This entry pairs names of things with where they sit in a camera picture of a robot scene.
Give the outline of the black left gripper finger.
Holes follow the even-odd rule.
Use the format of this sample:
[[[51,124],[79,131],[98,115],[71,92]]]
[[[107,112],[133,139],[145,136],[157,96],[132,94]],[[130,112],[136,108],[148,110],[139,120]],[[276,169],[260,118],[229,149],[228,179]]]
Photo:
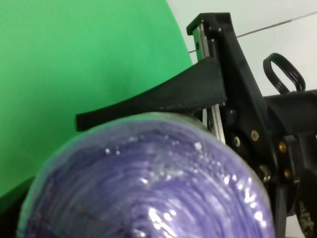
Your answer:
[[[144,93],[76,115],[76,129],[86,131],[115,119],[147,112],[190,114],[226,100],[220,64],[214,58],[206,58]]]

